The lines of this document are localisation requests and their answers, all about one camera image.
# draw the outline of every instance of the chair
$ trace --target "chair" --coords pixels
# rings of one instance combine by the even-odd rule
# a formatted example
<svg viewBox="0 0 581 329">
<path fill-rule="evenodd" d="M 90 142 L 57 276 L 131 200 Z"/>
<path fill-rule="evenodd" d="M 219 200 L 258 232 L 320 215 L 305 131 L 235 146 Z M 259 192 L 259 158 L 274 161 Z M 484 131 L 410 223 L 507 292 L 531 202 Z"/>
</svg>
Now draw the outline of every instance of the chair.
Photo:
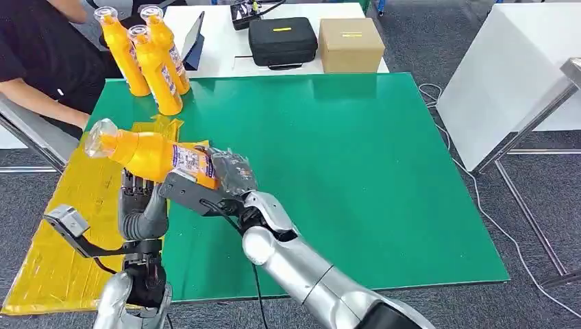
<svg viewBox="0 0 581 329">
<path fill-rule="evenodd" d="M 0 173 L 62 173 L 79 141 L 0 95 L 0 125 L 50 165 L 0 167 Z"/>
</svg>

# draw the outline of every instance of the plastic bottle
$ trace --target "plastic bottle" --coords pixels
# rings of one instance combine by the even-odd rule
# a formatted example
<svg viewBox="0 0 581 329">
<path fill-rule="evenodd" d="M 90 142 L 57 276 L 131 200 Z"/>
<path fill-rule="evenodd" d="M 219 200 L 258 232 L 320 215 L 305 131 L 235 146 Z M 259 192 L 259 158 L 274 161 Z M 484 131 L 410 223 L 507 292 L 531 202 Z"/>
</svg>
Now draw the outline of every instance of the plastic bottle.
<svg viewBox="0 0 581 329">
<path fill-rule="evenodd" d="M 109 119 L 95 123 L 84 150 L 91 158 L 108 157 L 146 180 L 163 182 L 167 173 L 178 167 L 193 174 L 200 185 L 218 186 L 210 158 L 202 151 L 168 141 L 156 132 L 121 130 Z"/>
<path fill-rule="evenodd" d="M 135 25 L 127 33 L 135 44 L 137 61 L 160 113 L 163 115 L 180 113 L 183 106 L 182 98 L 177 93 L 175 83 L 170 76 L 170 69 L 165 64 L 165 51 L 156 47 L 145 25 Z"/>
<path fill-rule="evenodd" d="M 127 37 L 127 30 L 117 18 L 117 10 L 113 7 L 100 7 L 95 10 L 95 19 L 101 23 L 107 46 L 129 85 L 131 94 L 142 97 L 149 95 L 149 87 L 135 55 L 135 48 Z"/>
<path fill-rule="evenodd" d="M 190 90 L 190 81 L 186 76 L 180 53 L 173 43 L 173 33 L 163 21 L 162 8 L 149 5 L 141 10 L 141 18 L 149 27 L 149 35 L 153 43 L 166 51 L 165 63 L 170 68 L 170 76 L 177 86 L 177 91 L 180 95 L 187 93 Z"/>
</svg>

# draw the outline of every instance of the white cable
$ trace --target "white cable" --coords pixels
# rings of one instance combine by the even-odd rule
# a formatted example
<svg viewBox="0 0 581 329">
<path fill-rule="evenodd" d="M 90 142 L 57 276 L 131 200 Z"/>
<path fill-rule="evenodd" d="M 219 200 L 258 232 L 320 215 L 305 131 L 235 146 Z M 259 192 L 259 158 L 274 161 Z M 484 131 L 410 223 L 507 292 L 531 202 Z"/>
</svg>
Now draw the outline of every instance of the white cable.
<svg viewBox="0 0 581 329">
<path fill-rule="evenodd" d="M 431 96 L 429 93 L 427 93 L 426 91 L 422 90 L 421 88 L 424 86 L 429 86 L 432 88 L 435 88 L 438 90 L 438 97 L 433 97 Z M 442 88 L 440 88 L 439 86 L 435 85 L 435 84 L 421 84 L 418 87 L 418 90 L 420 93 L 422 93 L 423 95 L 425 95 L 426 97 L 432 99 L 433 101 L 426 103 L 426 106 L 429 108 L 432 107 L 436 107 L 436 105 L 438 104 L 438 99 L 440 99 L 440 96 L 442 95 Z M 445 135 L 446 135 L 446 140 L 447 140 L 447 148 L 448 151 L 450 150 L 450 135 L 448 134 L 448 132 L 440 127 L 437 123 L 434 123 L 436 125 L 436 127 L 442 131 Z M 532 275 L 531 271 L 529 270 L 528 266 L 526 265 L 525 259 L 523 257 L 523 254 L 521 252 L 521 247 L 518 244 L 518 242 L 509 234 L 507 233 L 500 225 L 498 225 L 498 223 L 496 221 L 494 221 L 494 219 L 492 219 L 492 217 L 489 216 L 489 214 L 487 214 L 484 209 L 482 209 L 482 205 L 480 204 L 480 192 L 478 190 L 478 184 L 476 183 L 476 178 L 469 172 L 466 170 L 466 168 L 464 168 L 458 161 L 456 161 L 456 159 L 454 159 L 454 157 L 450 154 L 450 158 L 452 159 L 452 161 L 454 161 L 454 163 L 456 163 L 456 165 L 458 167 L 460 167 L 460 169 L 462 169 L 462 171 L 464 171 L 470 178 L 472 178 L 472 182 L 474 183 L 474 191 L 476 192 L 476 204 L 478 205 L 478 210 L 480 210 L 480 212 L 492 223 L 494 224 L 494 226 L 496 226 L 496 228 L 502 232 L 502 234 L 504 234 L 504 236 L 506 236 L 507 238 L 509 238 L 512 243 L 515 245 L 515 247 L 517 248 L 517 253 L 519 254 L 519 258 L 521 259 L 521 263 L 523 264 L 524 269 L 526 270 L 526 272 L 528 273 L 528 275 L 530 276 L 531 280 L 533 281 L 534 285 L 537 287 L 538 290 L 540 290 L 543 295 L 545 295 L 547 298 L 549 298 L 550 300 L 552 300 L 553 302 L 557 303 L 557 305 L 563 307 L 565 310 L 569 311 L 572 315 L 575 315 L 576 317 L 581 319 L 581 315 L 577 312 L 575 312 L 574 310 L 572 310 L 570 307 L 568 307 L 567 305 L 563 304 L 562 302 L 559 302 L 555 297 L 549 295 L 545 289 L 543 289 L 543 287 L 541 287 L 541 285 L 536 281 L 536 279 L 534 278 L 534 276 Z"/>
</svg>

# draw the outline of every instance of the black case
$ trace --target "black case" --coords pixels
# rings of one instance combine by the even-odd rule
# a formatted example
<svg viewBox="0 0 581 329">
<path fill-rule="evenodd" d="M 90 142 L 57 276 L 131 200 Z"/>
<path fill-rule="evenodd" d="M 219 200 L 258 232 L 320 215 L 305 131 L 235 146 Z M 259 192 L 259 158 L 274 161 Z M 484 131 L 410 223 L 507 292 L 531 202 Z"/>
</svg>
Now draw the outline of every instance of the black case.
<svg viewBox="0 0 581 329">
<path fill-rule="evenodd" d="M 317 36 L 307 18 L 262 19 L 250 22 L 248 43 L 254 63 L 276 66 L 314 60 Z"/>
</svg>

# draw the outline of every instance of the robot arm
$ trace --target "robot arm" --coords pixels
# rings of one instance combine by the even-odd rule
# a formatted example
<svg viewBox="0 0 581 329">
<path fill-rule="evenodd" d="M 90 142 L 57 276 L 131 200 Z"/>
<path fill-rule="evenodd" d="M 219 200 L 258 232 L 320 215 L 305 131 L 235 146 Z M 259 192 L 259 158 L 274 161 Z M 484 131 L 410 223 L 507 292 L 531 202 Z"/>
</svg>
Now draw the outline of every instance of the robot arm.
<svg viewBox="0 0 581 329">
<path fill-rule="evenodd" d="M 329 329 L 434 329 L 409 305 L 383 297 L 351 280 L 300 235 L 283 206 L 259 192 L 247 160 L 230 152 L 211 155 L 221 190 L 196 183 L 174 169 L 161 186 L 124 171 L 119 199 L 119 230 L 127 239 L 118 250 L 101 249 L 83 237 L 88 224 L 76 210 L 61 205 L 45 219 L 84 257 L 125 254 L 123 271 L 107 282 L 94 328 L 163 327 L 171 286 L 161 266 L 161 240 L 167 231 L 166 199 L 202 216 L 235 216 L 246 257 L 262 267 L 294 300 Z M 145 307 L 130 315 L 125 304 Z"/>
<path fill-rule="evenodd" d="M 411 306 L 357 284 L 315 251 L 281 203 L 268 193 L 254 190 L 256 181 L 247 160 L 215 149 L 207 151 L 226 193 L 195 184 L 179 169 L 168 174 L 160 193 L 203 216 L 217 215 L 208 204 L 237 216 L 246 257 L 304 305 L 322 326 L 434 329 Z"/>
<path fill-rule="evenodd" d="M 244 206 L 260 211 L 260 219 L 250 223 L 243 235 L 246 257 L 325 328 L 434 328 L 409 305 L 364 288 L 319 255 L 274 196 L 252 191 L 245 196 Z"/>
</svg>

